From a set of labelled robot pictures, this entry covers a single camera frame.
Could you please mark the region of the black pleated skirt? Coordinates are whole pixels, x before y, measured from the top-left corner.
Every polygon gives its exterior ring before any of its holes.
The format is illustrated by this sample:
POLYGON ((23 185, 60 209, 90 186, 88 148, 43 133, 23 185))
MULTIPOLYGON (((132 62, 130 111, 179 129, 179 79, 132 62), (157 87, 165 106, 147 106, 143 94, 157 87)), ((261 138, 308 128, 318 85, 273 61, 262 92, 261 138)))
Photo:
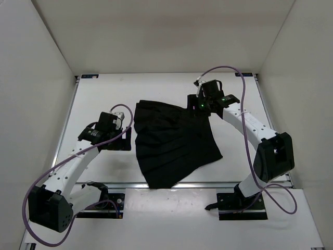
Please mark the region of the black pleated skirt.
POLYGON ((223 157, 206 114, 141 100, 135 108, 134 129, 136 158, 150 189, 169 189, 223 157))

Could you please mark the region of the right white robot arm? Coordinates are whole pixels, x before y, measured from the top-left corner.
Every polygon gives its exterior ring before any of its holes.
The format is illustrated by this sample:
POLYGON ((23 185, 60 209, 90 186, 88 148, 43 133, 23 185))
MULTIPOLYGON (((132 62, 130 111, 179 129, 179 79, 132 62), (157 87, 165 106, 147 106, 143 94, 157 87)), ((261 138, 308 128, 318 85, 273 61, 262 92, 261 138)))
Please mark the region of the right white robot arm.
POLYGON ((196 115, 212 113, 231 124, 244 137, 250 174, 234 187, 224 201, 231 205, 228 213, 241 213, 250 208, 268 188, 278 187, 273 181, 294 168, 291 136, 267 127, 245 110, 245 96, 225 95, 219 80, 196 80, 196 94, 188 96, 188 108, 196 115))

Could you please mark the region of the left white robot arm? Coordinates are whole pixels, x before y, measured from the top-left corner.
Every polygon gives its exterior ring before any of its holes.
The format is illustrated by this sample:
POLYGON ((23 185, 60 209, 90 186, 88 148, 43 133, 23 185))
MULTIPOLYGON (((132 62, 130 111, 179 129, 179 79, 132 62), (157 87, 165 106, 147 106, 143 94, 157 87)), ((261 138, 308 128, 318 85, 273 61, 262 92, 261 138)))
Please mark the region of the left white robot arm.
POLYGON ((29 219, 41 226, 63 232, 70 221, 86 207, 104 207, 109 200, 106 185, 88 181, 74 191, 78 178, 101 151, 130 151, 131 127, 122 135, 123 112, 102 112, 97 122, 89 124, 78 136, 70 160, 57 168, 41 186, 34 186, 28 196, 29 219))

